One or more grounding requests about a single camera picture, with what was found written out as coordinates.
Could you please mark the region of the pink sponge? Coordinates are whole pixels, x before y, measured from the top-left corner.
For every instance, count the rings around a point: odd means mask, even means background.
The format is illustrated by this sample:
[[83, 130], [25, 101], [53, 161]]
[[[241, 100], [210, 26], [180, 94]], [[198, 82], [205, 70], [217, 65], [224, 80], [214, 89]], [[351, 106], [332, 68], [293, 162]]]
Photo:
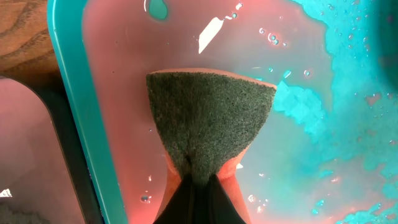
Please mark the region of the pink sponge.
[[192, 223], [210, 224], [208, 183], [216, 175], [238, 214], [249, 223], [236, 167], [268, 118], [276, 86], [206, 68], [159, 70], [146, 76], [146, 85], [167, 161], [166, 188], [155, 219], [191, 174]]

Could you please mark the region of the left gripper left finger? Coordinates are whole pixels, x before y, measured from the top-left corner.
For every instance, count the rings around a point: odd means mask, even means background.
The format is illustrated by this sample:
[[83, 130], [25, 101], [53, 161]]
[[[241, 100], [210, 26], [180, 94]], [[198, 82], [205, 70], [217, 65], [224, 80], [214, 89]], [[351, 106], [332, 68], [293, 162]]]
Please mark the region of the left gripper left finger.
[[187, 174], [154, 224], [192, 224], [195, 187]]

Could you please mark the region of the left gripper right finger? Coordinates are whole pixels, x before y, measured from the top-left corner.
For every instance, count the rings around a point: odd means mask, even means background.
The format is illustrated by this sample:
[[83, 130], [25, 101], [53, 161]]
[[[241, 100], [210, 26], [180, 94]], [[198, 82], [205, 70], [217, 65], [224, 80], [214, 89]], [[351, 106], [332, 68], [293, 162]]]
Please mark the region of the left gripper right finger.
[[208, 183], [208, 219], [210, 224], [246, 224], [216, 175], [212, 175]]

